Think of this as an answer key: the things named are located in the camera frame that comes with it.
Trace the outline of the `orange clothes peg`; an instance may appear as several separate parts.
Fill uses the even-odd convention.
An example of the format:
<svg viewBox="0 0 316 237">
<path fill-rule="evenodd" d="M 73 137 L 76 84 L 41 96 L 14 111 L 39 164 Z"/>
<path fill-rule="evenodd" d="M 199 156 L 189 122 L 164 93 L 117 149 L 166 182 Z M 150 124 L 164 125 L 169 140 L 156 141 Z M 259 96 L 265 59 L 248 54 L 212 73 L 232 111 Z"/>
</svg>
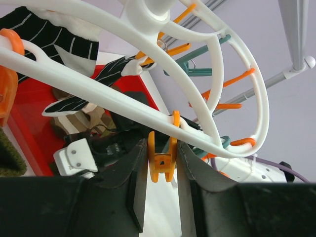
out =
<svg viewBox="0 0 316 237">
<path fill-rule="evenodd" d="M 166 182 L 171 182 L 177 160 L 177 143 L 174 137 L 169 139 L 169 148 L 166 153 L 155 153 L 155 132 L 151 131 L 148 136 L 148 159 L 151 181 L 158 182 L 159 174 L 165 175 Z"/>
</svg>

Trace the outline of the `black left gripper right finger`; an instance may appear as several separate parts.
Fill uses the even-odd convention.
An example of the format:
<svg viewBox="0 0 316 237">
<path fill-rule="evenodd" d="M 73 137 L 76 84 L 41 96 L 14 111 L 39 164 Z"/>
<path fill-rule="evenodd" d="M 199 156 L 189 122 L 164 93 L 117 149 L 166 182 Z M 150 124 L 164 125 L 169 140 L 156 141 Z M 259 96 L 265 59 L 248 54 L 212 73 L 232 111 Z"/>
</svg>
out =
<svg viewBox="0 0 316 237">
<path fill-rule="evenodd" d="M 313 237 L 314 183 L 238 183 L 177 145 L 184 237 Z"/>
</svg>

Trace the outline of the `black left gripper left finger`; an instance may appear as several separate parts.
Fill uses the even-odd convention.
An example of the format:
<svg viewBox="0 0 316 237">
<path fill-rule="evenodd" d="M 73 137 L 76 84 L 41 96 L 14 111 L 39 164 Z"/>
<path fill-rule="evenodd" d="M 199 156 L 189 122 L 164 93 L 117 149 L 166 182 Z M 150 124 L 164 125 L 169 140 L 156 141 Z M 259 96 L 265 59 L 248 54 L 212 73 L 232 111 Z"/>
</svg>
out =
<svg viewBox="0 0 316 237">
<path fill-rule="evenodd" d="M 3 237 L 137 237 L 144 229 L 147 140 L 96 176 L 0 180 Z"/>
</svg>

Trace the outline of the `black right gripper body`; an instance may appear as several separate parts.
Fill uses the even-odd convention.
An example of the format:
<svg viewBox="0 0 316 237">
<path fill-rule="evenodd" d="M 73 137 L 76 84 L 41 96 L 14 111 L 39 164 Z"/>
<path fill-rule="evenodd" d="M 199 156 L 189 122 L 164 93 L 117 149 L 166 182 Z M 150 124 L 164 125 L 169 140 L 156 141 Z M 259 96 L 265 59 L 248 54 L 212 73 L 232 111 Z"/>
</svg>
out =
<svg viewBox="0 0 316 237">
<path fill-rule="evenodd" d="M 147 139 L 153 129 L 114 112 L 105 114 L 103 123 L 97 122 L 86 131 L 64 137 L 65 144 L 85 138 L 98 170 L 105 169 L 128 154 L 136 144 Z"/>
</svg>

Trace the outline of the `olive green striped sock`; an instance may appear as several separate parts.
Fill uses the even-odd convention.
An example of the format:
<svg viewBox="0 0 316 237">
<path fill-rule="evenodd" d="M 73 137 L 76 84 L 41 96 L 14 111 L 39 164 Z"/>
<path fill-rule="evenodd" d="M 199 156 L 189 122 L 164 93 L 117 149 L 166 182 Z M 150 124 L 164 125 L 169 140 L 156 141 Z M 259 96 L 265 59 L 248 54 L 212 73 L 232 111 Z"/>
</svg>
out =
<svg viewBox="0 0 316 237">
<path fill-rule="evenodd" d="M 0 129 L 0 176 L 19 177 L 26 173 L 27 166 L 3 129 Z"/>
</svg>

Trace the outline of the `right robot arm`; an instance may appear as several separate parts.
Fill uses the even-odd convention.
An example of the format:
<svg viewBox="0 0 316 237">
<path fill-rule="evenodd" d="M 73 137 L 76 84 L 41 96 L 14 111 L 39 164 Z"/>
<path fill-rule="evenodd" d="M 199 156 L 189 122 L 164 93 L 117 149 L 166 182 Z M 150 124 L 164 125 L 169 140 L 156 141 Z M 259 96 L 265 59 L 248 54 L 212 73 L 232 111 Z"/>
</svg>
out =
<svg viewBox="0 0 316 237">
<path fill-rule="evenodd" d="M 58 171 L 62 176 L 81 175 L 93 177 L 109 165 L 122 159 L 143 139 L 148 139 L 149 170 L 152 182 L 158 182 L 159 174 L 164 174 L 167 182 L 174 179 L 176 169 L 177 139 L 153 131 L 142 125 L 120 131 L 114 135 L 100 137 L 90 131 L 76 134 L 75 141 L 54 154 Z M 276 168 L 285 166 L 253 156 L 226 159 L 202 151 L 196 147 L 192 151 L 214 170 L 237 182 L 285 182 L 285 174 Z"/>
</svg>

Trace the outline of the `black white striped sock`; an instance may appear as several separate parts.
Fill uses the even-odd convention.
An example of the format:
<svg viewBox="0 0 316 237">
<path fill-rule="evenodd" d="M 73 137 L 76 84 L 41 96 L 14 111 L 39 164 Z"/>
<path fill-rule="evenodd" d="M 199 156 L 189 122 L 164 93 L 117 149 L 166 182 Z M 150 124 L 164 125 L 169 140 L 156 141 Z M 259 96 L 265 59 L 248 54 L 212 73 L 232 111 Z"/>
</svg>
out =
<svg viewBox="0 0 316 237">
<path fill-rule="evenodd" d="M 94 74 L 102 28 L 60 12 L 25 6 L 1 17 L 0 29 L 3 28 L 14 30 L 21 39 L 37 45 L 53 61 L 89 78 Z M 95 80 L 110 87 L 122 76 L 136 76 L 156 66 L 140 63 L 136 55 L 121 57 L 107 63 Z M 80 110 L 87 113 L 96 107 L 70 95 L 48 105 L 43 115 L 72 115 Z"/>
</svg>

